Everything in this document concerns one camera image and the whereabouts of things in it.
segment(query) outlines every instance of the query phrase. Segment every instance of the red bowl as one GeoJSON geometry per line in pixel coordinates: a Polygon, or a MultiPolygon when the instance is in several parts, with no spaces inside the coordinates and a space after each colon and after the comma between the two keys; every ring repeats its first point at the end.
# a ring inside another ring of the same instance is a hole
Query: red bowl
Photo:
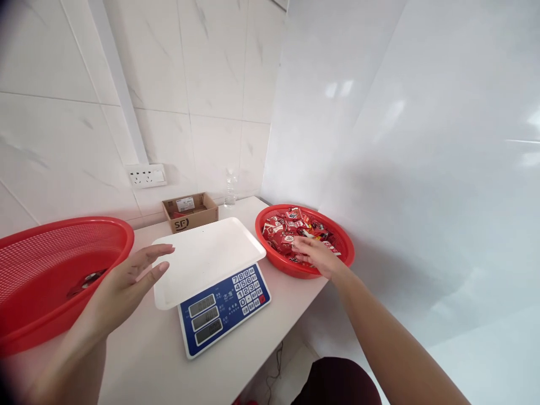
{"type": "Polygon", "coordinates": [[[334,241],[332,243],[336,247],[336,249],[341,252],[341,256],[338,257],[343,263],[345,263],[347,267],[350,267],[350,265],[353,264],[354,261],[354,246],[352,241],[350,240],[350,237],[345,233],[345,231],[341,229],[341,227],[333,220],[322,215],[321,213],[318,213],[317,211],[313,211],[306,207],[291,204],[271,205],[268,208],[263,209],[259,213],[259,215],[257,215],[257,219],[255,220],[255,231],[257,232],[257,238],[259,238],[260,243],[266,249],[266,257],[268,258],[268,260],[270,260],[270,263],[276,266],[278,270],[291,277],[308,279],[321,276],[321,273],[316,268],[307,267],[298,263],[293,263],[281,254],[279,254],[277,251],[275,251],[268,245],[268,243],[263,237],[262,229],[264,226],[264,222],[267,218],[273,217],[277,214],[283,214],[295,206],[299,207],[304,214],[310,217],[311,220],[316,222],[322,222],[325,227],[334,234],[334,241]]]}
{"type": "Polygon", "coordinates": [[[128,223],[109,217],[62,220],[0,239],[0,358],[71,328],[133,240],[128,223]],[[102,270],[72,295],[85,276],[102,270]]]}

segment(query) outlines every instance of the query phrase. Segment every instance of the wall socket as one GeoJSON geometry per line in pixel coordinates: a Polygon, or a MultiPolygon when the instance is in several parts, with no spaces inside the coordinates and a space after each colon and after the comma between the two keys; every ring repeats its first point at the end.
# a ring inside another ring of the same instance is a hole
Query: wall socket
{"type": "Polygon", "coordinates": [[[162,164],[130,165],[125,169],[133,188],[166,186],[165,169],[162,164]]]}

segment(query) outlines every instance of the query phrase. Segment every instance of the candy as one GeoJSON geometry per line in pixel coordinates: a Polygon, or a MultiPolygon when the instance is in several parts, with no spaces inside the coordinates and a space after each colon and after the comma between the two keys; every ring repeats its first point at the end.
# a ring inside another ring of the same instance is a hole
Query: candy
{"type": "Polygon", "coordinates": [[[300,211],[300,208],[298,208],[298,207],[293,207],[293,208],[291,208],[290,211],[287,211],[285,213],[285,218],[288,221],[302,220],[302,211],[300,211]]]}
{"type": "Polygon", "coordinates": [[[292,207],[283,214],[273,215],[268,218],[262,231],[263,237],[267,240],[268,244],[293,263],[314,267],[308,262],[296,258],[293,253],[294,235],[301,235],[320,240],[325,243],[336,256],[341,255],[341,253],[328,242],[328,239],[331,238],[332,234],[326,229],[324,224],[312,221],[299,207],[292,207]]]}
{"type": "Polygon", "coordinates": [[[328,241],[324,241],[323,242],[327,248],[329,248],[336,256],[341,256],[341,253],[338,251],[338,249],[336,249],[335,247],[332,246],[332,244],[328,241]]]}
{"type": "Polygon", "coordinates": [[[293,232],[293,233],[298,233],[298,229],[300,229],[300,228],[307,228],[305,223],[302,222],[302,221],[296,221],[296,222],[286,221],[285,222],[285,227],[286,227],[287,231],[293,232]]]}

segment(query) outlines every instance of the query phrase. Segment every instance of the cardboard box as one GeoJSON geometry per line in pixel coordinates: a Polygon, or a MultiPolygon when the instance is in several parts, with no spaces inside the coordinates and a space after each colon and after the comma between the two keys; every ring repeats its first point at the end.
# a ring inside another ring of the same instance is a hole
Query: cardboard box
{"type": "Polygon", "coordinates": [[[218,220],[218,206],[206,193],[162,201],[163,211],[173,233],[188,231],[218,220]]]}

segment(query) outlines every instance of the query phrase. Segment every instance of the sf logo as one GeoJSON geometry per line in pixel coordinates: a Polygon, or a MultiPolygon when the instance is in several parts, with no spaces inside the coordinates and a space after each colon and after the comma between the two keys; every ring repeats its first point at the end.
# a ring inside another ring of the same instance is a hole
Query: sf logo
{"type": "Polygon", "coordinates": [[[183,231],[190,225],[190,220],[188,218],[181,219],[175,222],[174,227],[177,231],[183,231]]]}

